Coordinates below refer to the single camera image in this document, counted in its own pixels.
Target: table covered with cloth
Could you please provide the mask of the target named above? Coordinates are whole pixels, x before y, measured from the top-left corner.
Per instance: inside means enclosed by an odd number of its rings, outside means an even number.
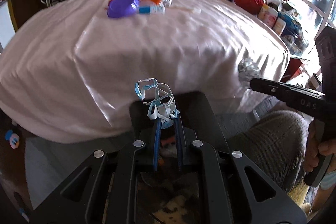
[[[215,113],[250,112],[265,95],[241,85],[239,62],[252,58],[275,81],[288,66],[281,39],[226,0],[172,0],[165,14],[120,19],[107,17],[108,3],[42,10],[5,48],[0,108],[26,130],[61,143],[121,134],[146,78],[174,94],[204,92]]]

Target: metal bolt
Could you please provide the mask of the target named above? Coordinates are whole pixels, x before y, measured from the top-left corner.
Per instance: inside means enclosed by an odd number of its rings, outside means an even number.
[[[96,150],[93,153],[93,155],[94,155],[95,158],[101,158],[104,155],[104,151],[102,151],[102,150]]]
[[[233,156],[234,158],[236,158],[236,159],[239,159],[239,158],[241,158],[241,157],[243,156],[243,153],[241,153],[241,152],[238,151],[238,150],[235,150],[235,151],[232,152],[232,156]]]
[[[142,147],[144,145],[144,142],[142,140],[136,140],[134,141],[133,145],[135,147]]]
[[[194,140],[193,141],[193,146],[195,146],[195,147],[201,147],[202,145],[203,145],[203,143],[200,140]]]

